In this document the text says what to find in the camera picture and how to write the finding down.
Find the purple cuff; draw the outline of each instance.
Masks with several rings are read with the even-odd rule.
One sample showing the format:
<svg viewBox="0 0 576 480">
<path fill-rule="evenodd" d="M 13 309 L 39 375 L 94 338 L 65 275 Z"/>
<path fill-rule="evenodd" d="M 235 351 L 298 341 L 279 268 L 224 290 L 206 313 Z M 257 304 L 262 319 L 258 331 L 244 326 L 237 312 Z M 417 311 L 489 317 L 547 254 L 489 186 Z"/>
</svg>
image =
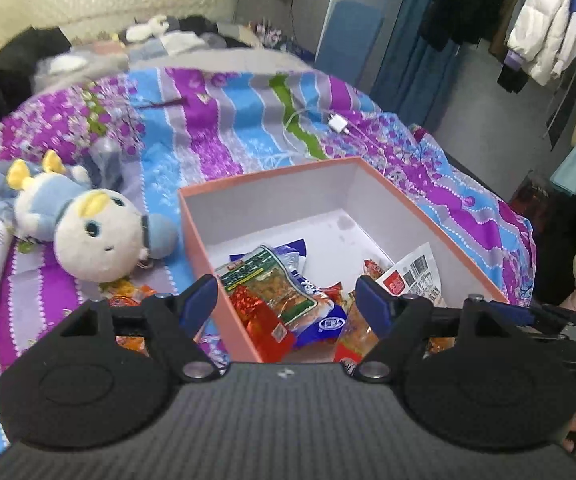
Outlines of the purple cuff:
<svg viewBox="0 0 576 480">
<path fill-rule="evenodd" d="M 505 66 L 513 70 L 521 70 L 523 63 L 524 59 L 513 50 L 508 50 L 508 53 L 505 56 L 505 61 L 503 61 Z"/>
</svg>

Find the white puffer jacket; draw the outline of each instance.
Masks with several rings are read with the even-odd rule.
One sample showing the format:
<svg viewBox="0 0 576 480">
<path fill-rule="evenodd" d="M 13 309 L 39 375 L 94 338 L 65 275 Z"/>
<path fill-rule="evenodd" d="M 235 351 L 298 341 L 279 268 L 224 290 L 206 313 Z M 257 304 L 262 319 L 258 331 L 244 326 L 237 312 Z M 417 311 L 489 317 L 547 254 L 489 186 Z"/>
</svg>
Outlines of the white puffer jacket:
<svg viewBox="0 0 576 480">
<path fill-rule="evenodd" d="M 569 19 L 570 0 L 526 0 L 510 34 L 508 48 L 541 85 L 550 81 Z"/>
</svg>

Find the open cardboard box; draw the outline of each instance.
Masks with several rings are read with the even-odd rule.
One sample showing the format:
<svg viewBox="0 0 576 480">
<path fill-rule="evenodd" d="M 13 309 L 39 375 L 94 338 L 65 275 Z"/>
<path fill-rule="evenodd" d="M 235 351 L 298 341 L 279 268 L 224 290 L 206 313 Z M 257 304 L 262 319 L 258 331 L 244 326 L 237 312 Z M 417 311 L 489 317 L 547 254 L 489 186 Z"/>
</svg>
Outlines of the open cardboard box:
<svg viewBox="0 0 576 480">
<path fill-rule="evenodd" d="M 438 225 L 359 157 L 215 180 L 179 194 L 195 277 L 213 274 L 230 254 L 303 238 L 305 278 L 319 287 L 340 281 L 349 292 L 364 259 L 397 262 L 429 242 L 448 306 L 461 307 L 471 293 L 506 301 Z M 221 283 L 212 319 L 234 361 L 261 361 Z"/>
</svg>

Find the yellow plush foot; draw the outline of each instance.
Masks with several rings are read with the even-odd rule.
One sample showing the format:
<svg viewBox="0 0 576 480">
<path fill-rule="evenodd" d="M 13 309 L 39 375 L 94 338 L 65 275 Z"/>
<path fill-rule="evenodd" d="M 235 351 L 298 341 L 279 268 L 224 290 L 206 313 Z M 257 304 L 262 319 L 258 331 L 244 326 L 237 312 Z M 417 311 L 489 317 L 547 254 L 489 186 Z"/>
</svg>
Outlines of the yellow plush foot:
<svg viewBox="0 0 576 480">
<path fill-rule="evenodd" d="M 44 168 L 46 173 L 66 173 L 66 168 L 64 168 L 62 160 L 54 150 L 48 150 L 46 152 L 44 160 L 42 160 L 42 168 Z"/>
<path fill-rule="evenodd" d="M 18 158 L 8 169 L 6 181 L 12 189 L 25 189 L 29 184 L 27 179 L 32 180 L 30 170 L 28 170 L 26 163 Z"/>
</svg>

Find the blanket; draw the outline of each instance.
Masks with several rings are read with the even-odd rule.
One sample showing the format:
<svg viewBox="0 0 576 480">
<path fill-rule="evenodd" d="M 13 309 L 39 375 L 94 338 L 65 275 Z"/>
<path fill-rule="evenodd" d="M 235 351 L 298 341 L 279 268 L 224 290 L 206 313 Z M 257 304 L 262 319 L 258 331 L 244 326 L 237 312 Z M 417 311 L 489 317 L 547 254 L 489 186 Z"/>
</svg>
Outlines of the blanket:
<svg viewBox="0 0 576 480">
<path fill-rule="evenodd" d="M 346 132 L 327 126 L 332 112 L 349 122 Z M 72 164 L 101 136 L 116 139 L 123 149 L 119 191 L 141 211 L 177 222 L 178 187 L 360 155 L 432 218 L 511 303 L 530 303 L 535 275 L 530 223 L 454 170 L 427 132 L 415 128 L 413 134 L 395 114 L 382 112 L 334 77 L 166 68 L 104 78 L 23 104 L 0 124 L 0 159 L 37 162 L 52 148 Z M 135 270 L 130 280 L 160 292 L 191 285 L 182 242 L 172 256 Z M 97 284 L 65 273 L 50 244 L 15 242 L 0 290 L 1 367 L 101 293 Z M 209 324 L 206 333 L 205 350 L 227 362 L 215 326 Z M 6 444 L 0 427 L 0 452 Z"/>
</svg>

